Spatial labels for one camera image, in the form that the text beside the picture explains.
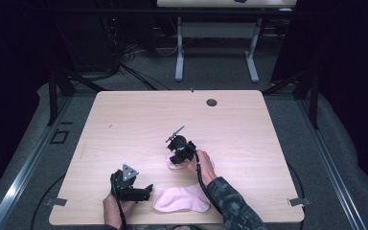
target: table leg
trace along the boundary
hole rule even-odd
[[[183,81],[184,54],[181,17],[177,19],[177,65],[175,67],[175,80]]]
[[[255,28],[253,29],[253,37],[250,43],[249,51],[246,51],[244,53],[246,57],[247,67],[249,69],[250,78],[252,79],[252,82],[255,83],[259,82],[259,76],[258,72],[256,71],[255,62],[253,60],[253,54],[255,53],[256,50],[256,44],[258,42],[261,27],[262,27],[262,19],[258,19],[258,21],[255,24]]]

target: cable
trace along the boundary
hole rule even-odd
[[[212,199],[211,195],[207,191],[207,188],[205,188],[204,182],[202,181],[201,163],[199,162],[199,157],[198,157],[198,154],[196,153],[196,149],[193,149],[187,143],[179,143],[179,144],[177,144],[177,146],[181,146],[181,147],[186,146],[194,152],[195,160],[196,160],[196,175],[198,177],[198,182],[199,182],[199,185],[201,186],[202,192],[204,192],[204,194],[207,196],[207,198],[210,200],[210,202],[214,205],[214,207],[217,209],[217,211],[222,215],[222,211],[220,210],[218,205],[215,203],[215,201]]]
[[[124,210],[122,209],[121,199],[119,198],[118,193],[116,193],[115,188],[113,186],[112,186],[112,194],[115,195],[116,203],[118,203],[119,216],[121,216],[122,221],[121,230],[127,230],[127,218],[125,217]]]
[[[136,44],[136,45],[131,45],[130,47],[127,47],[125,50],[125,53],[126,54],[135,53],[140,50],[143,50],[143,49],[141,49],[140,46]]]
[[[172,21],[172,18],[171,17],[169,17],[169,19],[170,19],[170,23],[172,24],[172,29],[175,31],[175,33],[177,34],[177,30],[175,29],[175,25],[174,25],[174,23],[173,23],[173,21]]]
[[[171,90],[168,86],[166,86],[165,84],[163,84],[162,82],[160,82],[159,80],[149,76],[149,75],[146,75],[144,73],[141,73],[139,71],[136,71],[136,70],[133,70],[131,69],[130,67],[124,65],[124,64],[121,64],[121,66],[128,72],[130,73],[134,78],[138,79],[139,81],[141,81],[145,87],[147,89],[151,89],[151,90],[157,90],[156,87],[154,87],[150,82],[148,82],[143,76],[149,78],[149,79],[152,79],[153,81],[156,81],[157,83],[163,85],[166,89],[168,90]]]
[[[207,196],[207,198],[211,201],[211,203],[214,205],[214,207],[217,209],[217,211],[222,215],[222,211],[218,207],[218,205],[215,203],[215,201],[212,199],[211,195],[208,193],[207,189],[205,188],[204,182],[202,181],[202,175],[201,175],[201,163],[199,162],[198,154],[196,151],[194,152],[195,159],[196,159],[196,174],[198,175],[198,182],[201,186],[202,191]]]
[[[301,182],[301,179],[300,179],[300,176],[298,175],[297,171],[289,164],[289,162],[287,162],[287,166],[291,169],[291,171],[294,173],[295,175],[295,178],[297,179],[298,181],[298,185],[300,186],[300,189],[301,189],[301,197],[304,198],[306,197],[306,193],[304,192],[304,187],[303,187],[303,183]],[[306,210],[305,208],[303,207],[303,213],[305,214],[306,213]],[[300,230],[303,229],[303,226],[304,226],[304,220],[301,221],[300,223]]]
[[[46,190],[46,192],[44,193],[44,195],[41,197],[41,199],[38,201],[38,204],[37,204],[37,207],[35,208],[34,210],[34,214],[33,214],[33,217],[32,217],[32,222],[31,222],[31,230],[34,229],[35,227],[35,216],[37,215],[37,211],[38,211],[38,208],[40,207],[41,205],[41,202],[43,201],[44,197],[53,189],[53,187],[55,187],[55,185],[57,185],[57,183],[63,179],[65,177],[65,174],[62,175],[58,180],[56,180],[56,182],[54,182],[50,187],[49,189]]]
[[[162,49],[174,49],[173,51],[171,51],[170,53],[168,53],[168,54],[163,54],[160,50],[162,50]],[[175,46],[174,48],[173,47],[171,47],[171,48],[157,48],[156,47],[156,51],[157,51],[157,53],[159,53],[159,55],[161,55],[161,56],[164,56],[164,57],[168,57],[168,56],[171,56],[171,55],[173,55],[174,53],[175,53],[175,51],[177,51],[177,49],[178,49],[178,46]]]

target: wire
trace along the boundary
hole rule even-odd
[[[118,193],[116,193],[115,188],[113,186],[112,186],[112,194],[115,195],[116,202],[118,203],[119,216],[121,216],[122,221],[121,230],[127,230],[127,218],[125,217],[124,210],[122,209],[121,199],[119,198]]]
[[[201,186],[202,191],[207,196],[207,198],[211,201],[211,203],[214,205],[214,207],[217,209],[217,211],[222,215],[222,211],[218,207],[218,205],[215,203],[215,201],[212,199],[211,195],[208,193],[207,189],[205,188],[204,182],[202,181],[202,175],[201,175],[201,163],[199,162],[198,154],[196,151],[194,152],[195,159],[196,159],[196,174],[198,175],[198,182]]]
[[[65,174],[62,175],[58,180],[56,180],[56,182],[54,182],[47,190],[46,192],[44,193],[44,195],[41,197],[41,199],[38,201],[38,204],[37,204],[37,207],[35,208],[34,210],[34,214],[33,214],[33,217],[32,217],[32,222],[31,222],[31,230],[34,229],[35,227],[35,216],[37,215],[37,211],[38,211],[38,208],[40,207],[41,205],[41,202],[43,202],[43,199],[44,197],[53,189],[53,187],[55,187],[55,185],[57,185],[57,183],[63,179],[65,177]]]
[[[168,54],[164,54],[163,52],[160,51],[162,49],[174,49],[174,50],[171,51]],[[175,51],[177,51],[177,49],[178,49],[178,46],[175,46],[174,48],[173,47],[171,47],[171,48],[156,48],[156,51],[157,51],[157,53],[159,53],[159,55],[164,56],[164,57],[168,57],[168,56],[173,55],[175,53]]]
[[[143,49],[141,49],[139,45],[131,45],[130,47],[126,48],[125,53],[126,54],[135,53],[140,50],[143,50]]]
[[[90,81],[99,81],[99,80],[104,80],[104,79],[108,79],[112,76],[114,76],[115,74],[118,73],[118,69],[111,69],[109,71],[107,71],[104,75],[99,75],[99,76],[95,76],[95,77],[87,77],[86,75],[83,75],[83,77],[87,80]]]
[[[294,173],[295,178],[298,181],[298,185],[300,186],[300,190],[301,190],[301,197],[304,198],[306,197],[306,193],[304,192],[304,187],[303,187],[303,183],[301,182],[300,176],[298,175],[297,171],[289,164],[289,162],[287,162],[287,166],[291,169],[291,171]],[[304,226],[304,220],[301,221],[300,223],[300,230],[303,229]]]
[[[157,83],[163,85],[166,89],[168,90],[171,90],[168,86],[166,86],[165,84],[163,84],[162,82],[160,82],[159,80],[149,76],[149,75],[146,75],[144,73],[141,73],[139,71],[136,71],[136,70],[133,70],[132,68],[124,65],[124,64],[121,64],[121,67],[123,67],[128,73],[130,73],[134,78],[138,79],[139,81],[141,81],[145,87],[147,89],[151,89],[151,90],[157,90],[156,87],[154,87],[150,82],[148,82],[143,76],[149,78],[149,79],[152,79],[153,81],[156,81]]]
[[[267,35],[267,34],[262,34],[261,37],[276,40],[276,41],[280,41],[280,42],[284,41],[284,36],[283,35],[270,36],[270,35]]]
[[[172,20],[172,18],[171,17],[169,17],[169,19],[170,19],[170,23],[172,24],[172,29],[175,31],[175,33],[177,34],[177,30],[175,29],[175,25],[174,25],[174,23],[173,23],[173,20]]]

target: round grommet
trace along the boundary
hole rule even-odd
[[[215,99],[208,99],[207,100],[207,104],[209,105],[209,106],[216,106],[217,105],[217,100],[215,100]]]

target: black curtain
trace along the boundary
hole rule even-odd
[[[38,106],[51,71],[34,27],[16,1],[0,1],[0,178]]]
[[[300,0],[297,10],[332,16],[291,21],[272,80],[291,78],[318,60],[320,93],[348,130],[358,164],[368,174],[368,1]]]

